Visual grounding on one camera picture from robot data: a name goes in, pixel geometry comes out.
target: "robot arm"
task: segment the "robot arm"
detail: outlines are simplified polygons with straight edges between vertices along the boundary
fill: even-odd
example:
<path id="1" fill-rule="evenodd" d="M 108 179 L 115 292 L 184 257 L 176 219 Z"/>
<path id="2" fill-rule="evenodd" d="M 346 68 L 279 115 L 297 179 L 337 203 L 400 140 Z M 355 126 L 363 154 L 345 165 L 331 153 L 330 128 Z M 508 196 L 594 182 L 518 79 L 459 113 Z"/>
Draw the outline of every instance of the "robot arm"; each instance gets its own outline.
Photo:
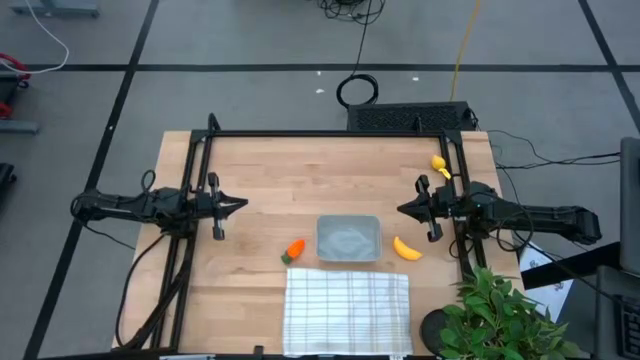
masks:
<path id="1" fill-rule="evenodd" d="M 96 189 L 76 196 L 71 214 L 82 223 L 105 218 L 156 224 L 163 233 L 186 237 L 195 230 L 194 220 L 213 218 L 216 240 L 224 239 L 222 220 L 245 206 L 248 200 L 225 195 L 220 180 L 208 174 L 211 192 L 196 191 L 187 199 L 188 189 L 161 188 L 133 197 L 103 194 Z"/>
<path id="2" fill-rule="evenodd" d="M 598 216 L 579 206 L 528 206 L 500 198 L 488 185 L 472 182 L 468 193 L 454 198 L 447 186 L 429 194 L 429 179 L 416 181 L 418 197 L 398 207 L 398 211 L 416 220 L 429 222 L 429 241 L 442 237 L 436 218 L 455 217 L 467 223 L 472 236 L 487 238 L 497 229 L 558 234 L 569 241 L 591 245 L 602 238 Z"/>

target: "yellow cable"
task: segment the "yellow cable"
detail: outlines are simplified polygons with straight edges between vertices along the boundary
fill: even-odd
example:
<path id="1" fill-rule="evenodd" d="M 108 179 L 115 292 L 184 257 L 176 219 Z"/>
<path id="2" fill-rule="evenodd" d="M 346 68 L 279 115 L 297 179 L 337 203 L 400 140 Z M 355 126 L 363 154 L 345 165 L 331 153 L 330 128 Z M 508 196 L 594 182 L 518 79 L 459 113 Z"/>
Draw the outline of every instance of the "yellow cable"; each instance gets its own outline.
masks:
<path id="1" fill-rule="evenodd" d="M 467 32 L 464 34 L 464 39 L 462 40 L 462 44 L 460 45 L 460 50 L 458 51 L 458 58 L 456 59 L 456 68 L 453 71 L 453 81 L 451 82 L 451 96 L 449 97 L 449 101 L 453 101 L 453 98 L 456 96 L 456 84 L 458 82 L 458 69 L 460 68 L 460 62 L 462 61 L 462 56 L 464 55 L 464 49 L 467 47 L 467 43 L 469 42 L 469 36 L 471 35 L 471 28 L 473 27 L 473 23 L 476 22 L 476 17 L 478 16 L 478 10 L 480 9 L 480 0 L 476 0 L 476 6 L 473 8 L 473 13 L 471 13 L 471 19 L 469 19 L 469 23 L 467 24 Z"/>

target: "black floor tape line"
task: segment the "black floor tape line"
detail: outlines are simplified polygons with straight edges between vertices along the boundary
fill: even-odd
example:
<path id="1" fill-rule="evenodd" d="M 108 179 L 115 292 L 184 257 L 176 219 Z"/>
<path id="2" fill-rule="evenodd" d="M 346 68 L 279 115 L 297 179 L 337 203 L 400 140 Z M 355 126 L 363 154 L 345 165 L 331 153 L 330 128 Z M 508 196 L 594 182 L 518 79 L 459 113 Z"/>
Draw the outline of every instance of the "black floor tape line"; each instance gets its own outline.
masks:
<path id="1" fill-rule="evenodd" d="M 585 18 L 587 19 L 591 32 L 593 32 L 593 36 L 598 43 L 598 47 L 600 47 L 600 51 L 602 51 L 602 56 L 604 56 L 604 59 L 607 61 L 607 65 L 612 69 L 611 74 L 613 75 L 613 79 L 618 86 L 620 95 L 629 110 L 631 119 L 633 119 L 633 122 L 636 124 L 636 128 L 640 130 L 640 110 L 638 110 L 638 103 L 629 89 L 629 85 L 624 79 L 624 75 L 622 75 L 621 69 L 611 52 L 611 48 L 609 47 L 609 44 L 607 44 L 607 40 L 604 38 L 604 34 L 600 29 L 600 25 L 598 25 L 596 17 L 593 15 L 593 11 L 591 11 L 591 7 L 589 6 L 589 3 L 587 3 L 587 0 L 578 0 L 578 3 L 580 4 L 580 8 L 584 13 Z"/>
<path id="2" fill-rule="evenodd" d="M 131 54 L 131 59 L 129 60 L 129 64 L 126 67 L 126 72 L 122 80 L 122 84 L 120 85 L 118 95 L 116 96 L 116 100 L 113 104 L 111 115 L 109 115 L 109 120 L 107 122 L 107 125 L 105 126 L 104 134 L 102 135 L 102 140 L 100 141 L 96 157 L 93 161 L 93 166 L 91 167 L 91 172 L 89 173 L 85 189 L 94 188 L 98 183 L 100 173 L 102 172 L 102 168 L 104 166 L 104 161 L 109 151 L 109 145 L 111 144 L 111 139 L 113 138 L 113 133 L 115 132 L 118 120 L 120 119 L 120 114 L 122 113 L 122 108 L 131 87 L 131 82 L 133 81 L 133 75 L 135 74 L 136 66 L 140 61 L 142 49 L 144 48 L 144 44 L 147 40 L 149 29 L 151 28 L 151 23 L 153 22 L 156 10 L 158 9 L 158 1 L 159 0 L 151 0 L 149 4 L 147 14 L 144 18 L 144 22 L 142 23 L 140 33 L 138 34 L 138 39 L 136 40 L 135 47 L 133 48 L 133 53 Z M 76 246 L 78 245 L 80 231 L 81 225 L 77 222 L 73 222 L 73 224 L 71 225 L 71 229 L 69 229 L 67 239 L 62 248 L 62 254 L 60 255 L 60 259 L 58 260 L 58 264 L 56 265 L 56 269 L 53 273 L 53 278 L 51 279 L 51 283 L 49 284 L 49 289 L 47 290 L 47 294 L 44 298 L 42 308 L 40 308 L 40 313 L 38 314 L 33 332 L 31 333 L 31 337 L 29 338 L 27 348 L 24 352 L 23 358 L 25 360 L 34 360 L 38 358 L 40 348 L 42 347 L 42 343 L 47 334 L 47 328 L 49 327 L 51 317 L 53 316 L 56 304 L 58 303 L 60 291 L 62 290 L 65 277 L 67 276 L 69 266 L 71 265 L 73 253 L 75 252 Z"/>
<path id="3" fill-rule="evenodd" d="M 55 64 L 27 65 L 30 70 L 42 70 Z M 623 72 L 640 72 L 640 65 L 617 66 Z M 116 72 L 126 71 L 126 64 L 68 64 L 58 72 Z M 461 72 L 514 73 L 590 73 L 611 72 L 610 65 L 533 65 L 533 64 L 461 64 Z M 426 71 L 452 72 L 455 64 L 360 64 L 364 71 Z M 276 72 L 276 71 L 351 71 L 353 64 L 138 64 L 136 72 Z"/>

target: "green plant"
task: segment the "green plant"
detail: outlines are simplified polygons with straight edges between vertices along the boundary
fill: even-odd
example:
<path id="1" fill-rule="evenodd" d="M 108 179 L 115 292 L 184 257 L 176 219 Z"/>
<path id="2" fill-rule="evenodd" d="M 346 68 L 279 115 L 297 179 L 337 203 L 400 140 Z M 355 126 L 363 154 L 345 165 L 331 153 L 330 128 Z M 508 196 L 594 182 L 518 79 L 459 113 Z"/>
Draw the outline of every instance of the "green plant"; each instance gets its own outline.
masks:
<path id="1" fill-rule="evenodd" d="M 509 278 L 476 267 L 474 278 L 456 283 L 462 307 L 443 308 L 447 326 L 440 331 L 447 359 L 556 360 L 576 356 L 578 347 L 562 339 L 567 324 L 551 321 Z"/>

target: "white cable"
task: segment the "white cable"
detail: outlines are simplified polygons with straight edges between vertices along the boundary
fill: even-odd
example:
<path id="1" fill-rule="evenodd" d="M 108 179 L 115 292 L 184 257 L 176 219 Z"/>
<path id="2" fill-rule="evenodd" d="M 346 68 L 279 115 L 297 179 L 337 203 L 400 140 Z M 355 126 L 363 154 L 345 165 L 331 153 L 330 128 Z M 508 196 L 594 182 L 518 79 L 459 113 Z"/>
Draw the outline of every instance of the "white cable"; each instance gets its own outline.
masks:
<path id="1" fill-rule="evenodd" d="M 4 67 L 6 67 L 7 69 L 9 69 L 9 70 L 11 70 L 11 71 L 13 71 L 15 73 L 24 74 L 24 75 L 43 74 L 43 73 L 46 73 L 46 72 L 49 72 L 49 71 L 55 71 L 55 70 L 58 70 L 58 69 L 62 68 L 63 66 L 65 66 L 67 64 L 67 60 L 69 59 L 69 48 L 62 41 L 60 41 L 60 39 L 58 39 L 49 30 L 47 30 L 47 28 L 44 27 L 44 25 L 42 25 L 40 20 L 38 20 L 38 17 L 36 16 L 36 13 L 33 11 L 33 8 L 31 7 L 31 3 L 29 2 L 29 0 L 24 0 L 24 2 L 27 4 L 27 7 L 29 8 L 29 12 L 31 12 L 31 16 L 33 16 L 33 19 L 36 21 L 36 23 L 38 23 L 38 25 L 40 25 L 42 30 L 44 30 L 44 32 L 46 32 L 49 36 L 51 36 L 51 38 L 53 40 L 55 40 L 58 44 L 62 45 L 62 47 L 64 48 L 64 51 L 66 52 L 66 54 L 64 55 L 64 60 L 62 60 L 62 63 L 60 65 L 58 65 L 58 66 L 54 66 L 54 67 L 49 68 L 49 69 L 43 69 L 43 70 L 38 70 L 38 71 L 18 70 L 18 69 L 14 68 L 14 67 L 9 66 L 9 64 L 6 63 L 4 59 L 0 59 L 0 63 Z"/>

